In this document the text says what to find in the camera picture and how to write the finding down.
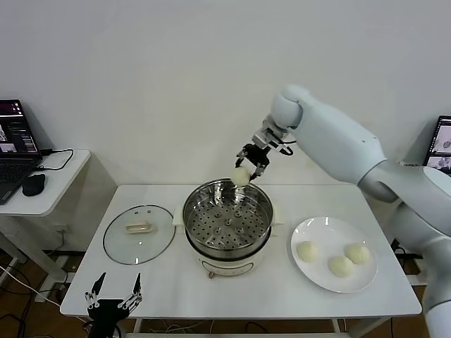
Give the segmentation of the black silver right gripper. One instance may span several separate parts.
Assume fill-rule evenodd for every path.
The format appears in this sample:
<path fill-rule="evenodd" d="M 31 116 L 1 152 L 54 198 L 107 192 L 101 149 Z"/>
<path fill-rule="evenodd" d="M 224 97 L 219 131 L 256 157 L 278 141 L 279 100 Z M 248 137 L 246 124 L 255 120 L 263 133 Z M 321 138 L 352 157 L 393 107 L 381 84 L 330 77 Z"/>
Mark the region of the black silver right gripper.
<path fill-rule="evenodd" d="M 251 142 L 246 144 L 245 149 L 242 149 L 238 153 L 235 167 L 239 168 L 246 158 L 256 166 L 254 172 L 249 177 L 249 181 L 261 177 L 266 169 L 266 165 L 269 164 L 267 154 L 270 150 L 276 150 L 283 144 L 284 136 L 285 130 L 279 128 L 273 118 L 266 117 L 261 127 L 251 137 Z"/>

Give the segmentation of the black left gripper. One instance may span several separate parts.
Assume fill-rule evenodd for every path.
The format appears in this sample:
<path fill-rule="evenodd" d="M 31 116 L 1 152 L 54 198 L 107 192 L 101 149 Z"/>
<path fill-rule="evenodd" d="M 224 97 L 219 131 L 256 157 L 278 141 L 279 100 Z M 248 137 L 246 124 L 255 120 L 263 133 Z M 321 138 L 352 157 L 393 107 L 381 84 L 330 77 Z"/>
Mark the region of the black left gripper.
<path fill-rule="evenodd" d="M 141 273 L 137 274 L 132 294 L 121 302 L 120 299 L 100 299 L 98 295 L 104 282 L 106 273 L 102 273 L 96 280 L 90 292 L 85 293 L 87 312 L 91 319 L 88 323 L 89 338 L 122 337 L 119 322 L 125 319 L 125 310 L 133 312 L 142 301 Z"/>

